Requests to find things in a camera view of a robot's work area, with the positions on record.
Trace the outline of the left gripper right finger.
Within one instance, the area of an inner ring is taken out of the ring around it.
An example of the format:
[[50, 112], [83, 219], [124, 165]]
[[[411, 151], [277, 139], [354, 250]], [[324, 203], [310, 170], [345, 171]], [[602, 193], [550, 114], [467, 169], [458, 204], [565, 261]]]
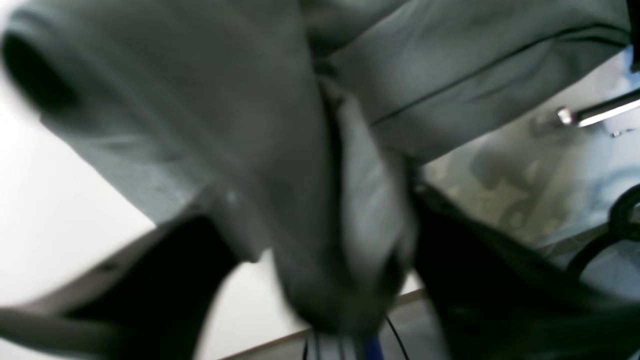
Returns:
[[453, 360], [628, 360], [639, 303], [576, 280], [441, 192], [414, 194], [414, 268]]

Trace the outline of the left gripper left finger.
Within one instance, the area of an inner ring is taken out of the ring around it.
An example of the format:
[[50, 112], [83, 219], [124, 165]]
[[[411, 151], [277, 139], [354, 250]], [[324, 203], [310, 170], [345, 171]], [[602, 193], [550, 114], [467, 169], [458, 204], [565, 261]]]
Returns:
[[192, 360], [238, 258], [215, 224], [181, 216], [59, 289], [1, 308], [1, 338], [85, 360]]

